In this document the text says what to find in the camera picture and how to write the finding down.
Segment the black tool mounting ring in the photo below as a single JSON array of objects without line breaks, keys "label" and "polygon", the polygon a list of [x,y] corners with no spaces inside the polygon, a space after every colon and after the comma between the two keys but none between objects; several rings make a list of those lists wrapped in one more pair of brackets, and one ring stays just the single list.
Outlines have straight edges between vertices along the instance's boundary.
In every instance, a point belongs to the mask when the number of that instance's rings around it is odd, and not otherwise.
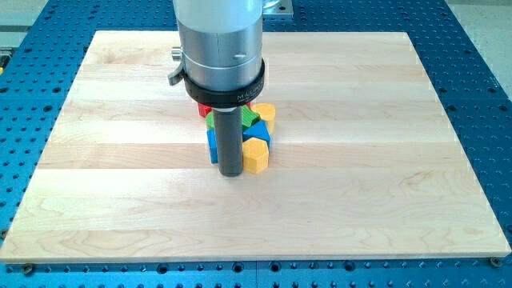
[{"label": "black tool mounting ring", "polygon": [[200,87],[189,78],[185,71],[182,72],[182,79],[185,82],[186,92],[193,100],[205,106],[227,109],[244,106],[260,95],[265,84],[265,69],[266,64],[262,59],[256,79],[248,86],[230,91],[215,91]]}]

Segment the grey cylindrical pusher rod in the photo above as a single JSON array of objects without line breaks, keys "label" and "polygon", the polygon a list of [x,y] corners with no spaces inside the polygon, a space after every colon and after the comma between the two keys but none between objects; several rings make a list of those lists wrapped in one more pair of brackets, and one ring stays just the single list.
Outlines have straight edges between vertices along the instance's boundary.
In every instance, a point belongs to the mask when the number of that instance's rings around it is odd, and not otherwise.
[{"label": "grey cylindrical pusher rod", "polygon": [[242,111],[214,109],[219,172],[236,177],[242,172]]}]

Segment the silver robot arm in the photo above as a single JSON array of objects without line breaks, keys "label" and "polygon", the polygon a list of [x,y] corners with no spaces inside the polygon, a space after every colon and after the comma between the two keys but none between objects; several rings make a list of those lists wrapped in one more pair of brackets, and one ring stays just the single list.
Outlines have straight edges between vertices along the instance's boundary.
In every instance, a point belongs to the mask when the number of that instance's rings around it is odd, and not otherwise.
[{"label": "silver robot arm", "polygon": [[242,107],[260,95],[265,81],[262,58],[262,2],[259,0],[174,0],[180,46],[174,86],[214,113],[218,168],[242,172]]}]

